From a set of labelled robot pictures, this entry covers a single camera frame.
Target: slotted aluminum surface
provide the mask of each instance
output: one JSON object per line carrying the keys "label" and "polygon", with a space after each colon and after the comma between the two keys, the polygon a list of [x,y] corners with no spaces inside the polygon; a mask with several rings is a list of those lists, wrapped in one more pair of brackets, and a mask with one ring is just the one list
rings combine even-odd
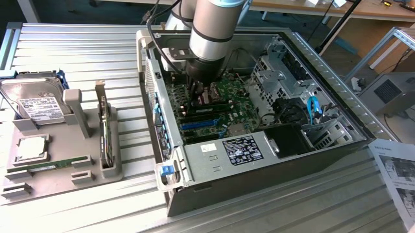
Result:
{"label": "slotted aluminum surface", "polygon": [[[139,29],[134,25],[24,24],[14,61],[18,71],[60,67],[70,85],[83,90],[84,108],[96,107],[94,81],[107,82],[110,102],[119,109],[126,178],[2,206],[0,232],[406,232],[366,151],[308,177],[166,217],[132,56]],[[7,108],[0,111],[3,143],[11,120],[6,112]]]}

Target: motherboard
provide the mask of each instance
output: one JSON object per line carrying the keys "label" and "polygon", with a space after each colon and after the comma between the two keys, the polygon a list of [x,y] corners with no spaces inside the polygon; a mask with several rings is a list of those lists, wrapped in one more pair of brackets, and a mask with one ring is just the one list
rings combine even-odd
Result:
{"label": "motherboard", "polygon": [[187,85],[167,84],[166,89],[186,144],[252,133],[258,128],[256,109],[238,74],[226,72],[211,84],[211,104],[188,111]]}

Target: white sticker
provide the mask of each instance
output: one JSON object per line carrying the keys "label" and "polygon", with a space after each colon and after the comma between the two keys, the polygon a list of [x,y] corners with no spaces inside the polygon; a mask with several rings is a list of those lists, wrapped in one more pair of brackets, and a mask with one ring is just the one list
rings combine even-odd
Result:
{"label": "white sticker", "polygon": [[40,168],[30,169],[28,172],[46,171],[46,170],[51,170],[51,169],[55,169],[55,168],[56,168],[56,166],[51,165],[51,166],[44,166],[44,167],[40,167]]}
{"label": "white sticker", "polygon": [[212,108],[199,109],[199,110],[196,110],[196,113],[210,112],[212,110],[214,110]]}
{"label": "white sticker", "polygon": [[200,149],[202,149],[202,152],[210,152],[210,151],[216,150],[215,143],[202,145]]}
{"label": "white sticker", "polygon": [[20,99],[19,102],[35,122],[64,118],[55,97]]}

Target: blue pcie slot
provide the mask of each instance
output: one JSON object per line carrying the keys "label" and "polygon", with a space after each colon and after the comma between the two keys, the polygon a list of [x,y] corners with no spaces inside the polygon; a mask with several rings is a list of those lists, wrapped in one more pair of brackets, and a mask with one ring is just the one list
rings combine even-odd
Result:
{"label": "blue pcie slot", "polygon": [[203,122],[199,122],[199,123],[184,124],[184,125],[182,125],[182,130],[192,130],[192,129],[198,129],[198,128],[216,126],[219,120],[220,120],[220,118],[215,119],[215,120],[203,121]]}

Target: hard disk drive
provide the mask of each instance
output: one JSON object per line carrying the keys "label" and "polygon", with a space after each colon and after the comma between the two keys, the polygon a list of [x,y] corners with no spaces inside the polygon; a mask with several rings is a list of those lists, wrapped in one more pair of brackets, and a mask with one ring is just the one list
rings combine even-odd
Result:
{"label": "hard disk drive", "polygon": [[24,73],[0,79],[0,93],[18,119],[32,119],[38,125],[64,122],[71,108],[63,102],[67,82],[55,72]]}

